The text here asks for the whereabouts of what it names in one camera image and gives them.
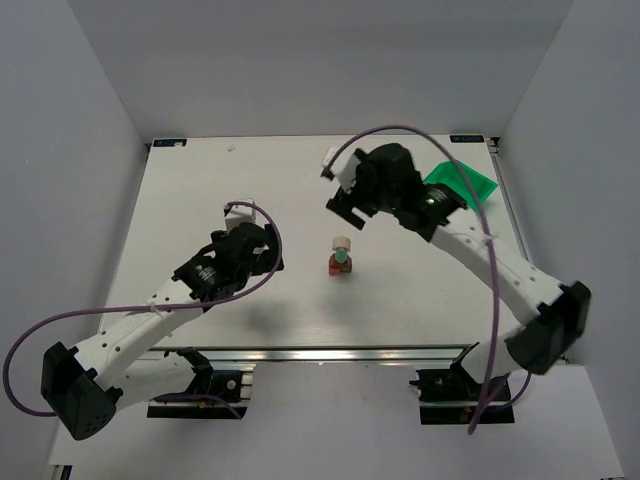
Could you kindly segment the beige wood cylinder block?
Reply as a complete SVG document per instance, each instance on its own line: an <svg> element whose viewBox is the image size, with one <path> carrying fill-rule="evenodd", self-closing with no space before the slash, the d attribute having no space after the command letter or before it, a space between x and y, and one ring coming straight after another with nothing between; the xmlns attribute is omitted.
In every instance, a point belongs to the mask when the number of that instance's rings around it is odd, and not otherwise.
<svg viewBox="0 0 640 480"><path fill-rule="evenodd" d="M336 236L332 240L332 249L334 251L344 250L349 252L351 250L351 239L347 236Z"/></svg>

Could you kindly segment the green plastic bin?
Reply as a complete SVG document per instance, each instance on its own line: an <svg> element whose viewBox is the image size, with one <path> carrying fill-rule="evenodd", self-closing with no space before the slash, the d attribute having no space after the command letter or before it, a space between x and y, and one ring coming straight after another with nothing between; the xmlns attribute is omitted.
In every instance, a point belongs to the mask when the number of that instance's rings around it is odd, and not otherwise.
<svg viewBox="0 0 640 480"><path fill-rule="evenodd" d="M496 190L498 184L467 166L463 162L458 163L464 172L468 182L465 182L459 170L450 161L445 161L437 165L424 179L424 184L441 183L461 196L474 211L478 211L477 201L481 205Z"/></svg>

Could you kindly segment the green wood cylinder block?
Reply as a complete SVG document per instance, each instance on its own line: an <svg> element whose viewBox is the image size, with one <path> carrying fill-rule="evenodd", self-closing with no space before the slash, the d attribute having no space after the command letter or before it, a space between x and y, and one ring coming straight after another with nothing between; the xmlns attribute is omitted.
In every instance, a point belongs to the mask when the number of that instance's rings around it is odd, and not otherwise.
<svg viewBox="0 0 640 480"><path fill-rule="evenodd" d="M349 252L346 249L337 249L334 252L335 261L339 264L344 264L349 259Z"/></svg>

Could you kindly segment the brown wood block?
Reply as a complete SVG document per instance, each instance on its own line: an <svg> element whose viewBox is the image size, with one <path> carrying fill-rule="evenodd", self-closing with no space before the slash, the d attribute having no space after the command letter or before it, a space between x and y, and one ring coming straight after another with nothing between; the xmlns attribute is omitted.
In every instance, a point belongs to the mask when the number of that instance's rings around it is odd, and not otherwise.
<svg viewBox="0 0 640 480"><path fill-rule="evenodd" d="M352 269L352 259L349 257L348 261L344 264L339 264L335 261L334 255L332 255L329 258L329 264L328 264L329 268L339 268L341 269L341 273L342 273L342 269L345 267L351 267Z"/></svg>

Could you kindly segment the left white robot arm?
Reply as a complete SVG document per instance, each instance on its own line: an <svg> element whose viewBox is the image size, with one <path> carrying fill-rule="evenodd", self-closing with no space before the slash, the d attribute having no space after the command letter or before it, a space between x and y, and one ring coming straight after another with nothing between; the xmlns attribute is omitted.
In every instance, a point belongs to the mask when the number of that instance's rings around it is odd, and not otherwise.
<svg viewBox="0 0 640 480"><path fill-rule="evenodd" d="M283 267L282 239L273 223L242 222L213 232L210 244L178 267L141 311L126 313L70 348L50 347L43 359L43 398L81 441L131 405L163 396L207 396L213 368L195 348L169 352L146 366L139 357L213 306L246 295L250 278L268 279Z"/></svg>

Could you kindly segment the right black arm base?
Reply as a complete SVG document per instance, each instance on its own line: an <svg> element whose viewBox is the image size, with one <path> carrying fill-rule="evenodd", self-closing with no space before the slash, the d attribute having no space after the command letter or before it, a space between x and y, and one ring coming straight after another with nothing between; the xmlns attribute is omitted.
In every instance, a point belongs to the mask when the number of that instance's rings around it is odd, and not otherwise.
<svg viewBox="0 0 640 480"><path fill-rule="evenodd" d="M409 384L416 389L419 401L420 422L428 426L469 425L480 400L481 385L463 372L461 361L474 347L465 348L444 369L420 369ZM511 400L511 391L505 379L494 378L489 393L497 390L489 406L480 415L480 424L514 424L515 415L511 406L502 407L501 402Z"/></svg>

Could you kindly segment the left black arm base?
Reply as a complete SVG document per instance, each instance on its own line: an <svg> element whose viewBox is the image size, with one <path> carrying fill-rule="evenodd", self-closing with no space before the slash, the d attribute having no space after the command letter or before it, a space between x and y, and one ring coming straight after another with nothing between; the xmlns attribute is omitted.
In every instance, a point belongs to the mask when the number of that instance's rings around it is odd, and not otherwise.
<svg viewBox="0 0 640 480"><path fill-rule="evenodd" d="M193 347L176 350L193 371L182 392L153 399L147 408L151 419L242 420L251 397L252 374L214 367Z"/></svg>

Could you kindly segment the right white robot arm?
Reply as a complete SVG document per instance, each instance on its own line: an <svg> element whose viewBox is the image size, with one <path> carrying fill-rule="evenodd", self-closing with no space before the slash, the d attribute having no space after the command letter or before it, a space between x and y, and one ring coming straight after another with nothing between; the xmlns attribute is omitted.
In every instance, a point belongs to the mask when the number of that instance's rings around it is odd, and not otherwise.
<svg viewBox="0 0 640 480"><path fill-rule="evenodd" d="M449 375L456 387L472 391L485 379L517 370L544 375L583 334L590 290L579 281L562 283L490 238L456 190L423 181L402 145L356 149L344 160L325 158L322 167L323 177L339 184L327 203L330 211L357 229L363 229L365 216L387 212L485 285L498 287L499 302L520 325L495 344L478 343L456 358Z"/></svg>

